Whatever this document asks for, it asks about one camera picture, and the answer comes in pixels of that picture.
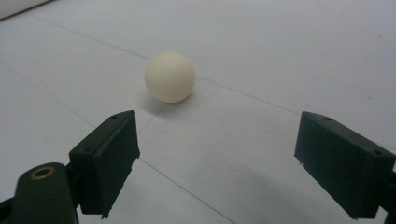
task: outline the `white surface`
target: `white surface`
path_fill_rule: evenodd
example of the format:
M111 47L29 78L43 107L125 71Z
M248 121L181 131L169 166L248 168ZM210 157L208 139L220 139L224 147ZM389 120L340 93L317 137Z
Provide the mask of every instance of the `white surface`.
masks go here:
M107 222L355 223L293 158L299 114L396 152L394 10L389 0L57 0L0 21L1 199L22 172L67 162L93 127L135 109L148 164L135 164ZM144 83L149 58L167 50L198 76L175 105Z
M164 52L149 61L145 82L156 99L165 103L176 103L192 92L195 72L190 60L184 55Z

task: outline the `white ball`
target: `white ball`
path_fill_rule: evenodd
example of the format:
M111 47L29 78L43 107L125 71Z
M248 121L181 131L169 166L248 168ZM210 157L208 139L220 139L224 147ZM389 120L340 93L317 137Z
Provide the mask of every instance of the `white ball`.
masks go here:
M175 103L192 92L195 73L188 58L176 52L165 52L150 60L145 80L149 92L156 99Z

